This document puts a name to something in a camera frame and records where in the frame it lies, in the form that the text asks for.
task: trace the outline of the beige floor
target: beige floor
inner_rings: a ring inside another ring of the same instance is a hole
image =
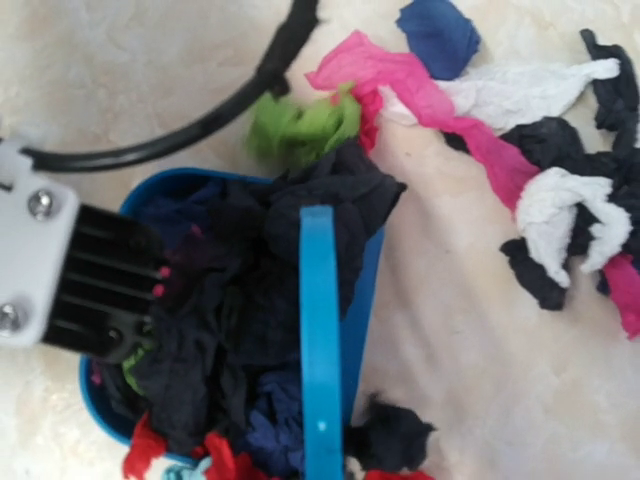
[[[405,50],[404,0],[323,0],[290,78],[355,28]],[[639,0],[458,0],[484,37],[487,62],[587,59],[593,28],[640,64]],[[1,0],[0,112],[6,127],[51,147],[123,145],[177,127],[251,72],[286,0]],[[588,148],[588,92],[569,118]],[[246,118],[158,164],[70,176],[87,202],[116,208],[150,173],[203,165],[259,173],[242,149]],[[441,429],[439,480],[640,479],[640,345],[616,310],[576,275],[562,314],[541,312],[498,246],[514,235],[482,169],[420,128],[383,125],[375,158],[411,189],[389,222],[363,389],[388,395]],[[45,347],[1,351],[2,478],[116,480],[125,452],[84,410],[77,357]],[[150,479],[160,476],[158,465]]]

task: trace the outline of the metal screw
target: metal screw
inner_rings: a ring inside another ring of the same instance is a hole
[[[36,220],[46,220],[53,213],[53,193],[49,190],[38,190],[29,197],[29,212]]]
[[[25,318],[11,303],[0,306],[0,335],[10,337],[24,327]]]

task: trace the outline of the black cable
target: black cable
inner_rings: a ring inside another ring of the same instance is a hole
[[[193,145],[229,124],[271,90],[284,95],[284,74],[318,24],[319,0],[293,0],[286,20],[276,31],[254,76],[233,95],[200,119],[166,135],[129,147],[102,152],[56,153],[25,148],[34,168],[49,172],[99,172],[139,165]]]

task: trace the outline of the dark blue cloth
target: dark blue cloth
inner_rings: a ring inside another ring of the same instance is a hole
[[[186,198],[154,197],[141,209],[138,220],[156,230],[165,247],[174,250],[194,225],[203,230],[211,227],[209,205],[221,191],[222,182],[214,180]]]
[[[304,469],[300,364],[263,374],[247,433],[236,445],[267,475],[287,478]]]
[[[430,423],[408,408],[369,397],[366,421],[344,429],[344,454],[354,457],[362,469],[400,473],[415,472],[427,459],[427,442],[435,431]]]
[[[436,80],[458,78],[480,46],[471,20],[449,0],[413,0],[396,23]]]

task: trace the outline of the pile of clothes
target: pile of clothes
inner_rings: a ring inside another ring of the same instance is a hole
[[[586,256],[581,271],[600,273],[598,290],[611,296],[628,337],[639,335],[639,94],[625,50],[599,44],[585,29],[590,62],[465,71],[479,36],[449,0],[414,0],[398,26],[413,53],[388,52],[356,31],[308,81],[323,91],[353,85],[367,151],[382,115],[439,130],[449,146],[470,153],[514,214],[521,238],[500,249],[539,305],[564,308],[568,260]],[[559,117],[589,84],[596,127],[614,134],[611,151],[585,152],[577,131]]]
[[[153,458],[166,452],[205,457],[189,473],[204,478],[227,478],[214,473],[223,468],[217,456],[213,465],[206,458],[214,451],[226,452],[234,468],[254,472],[237,478],[304,474],[300,210],[333,207],[344,318],[365,246],[405,188],[350,138],[270,183],[204,179],[189,191],[155,197],[143,206],[138,218],[161,235],[169,264],[151,311],[151,341],[122,365],[96,364],[114,410],[137,422],[124,462],[126,478],[144,478]],[[378,400],[371,405],[371,417],[382,417],[383,423],[405,411]],[[405,432],[415,437],[408,463],[417,469],[431,430],[415,414],[411,419],[416,431]],[[384,452],[372,453],[375,442],[366,448],[361,440],[346,445],[366,470],[396,472],[407,463],[385,469],[384,462],[366,457]],[[183,478],[185,469],[175,467],[167,478]]]
[[[165,452],[201,460],[166,480],[304,477],[300,210],[333,207],[344,317],[365,245],[406,188],[368,157],[379,115],[437,129],[485,167],[522,235],[501,251],[542,308],[564,307],[567,261],[586,256],[581,270],[603,272],[599,290],[629,336],[640,334],[640,102],[624,49],[584,30],[590,62],[466,71],[480,36],[449,0],[414,0],[397,23],[413,53],[356,31],[307,74],[328,97],[301,106],[267,95],[254,107],[247,146],[285,174],[203,180],[139,212],[170,265],[153,339],[122,365],[96,364],[113,409],[137,422],[126,477],[143,478]],[[586,153],[560,118],[589,84],[611,151]],[[365,414],[344,431],[346,477],[417,471],[434,427],[378,396]]]

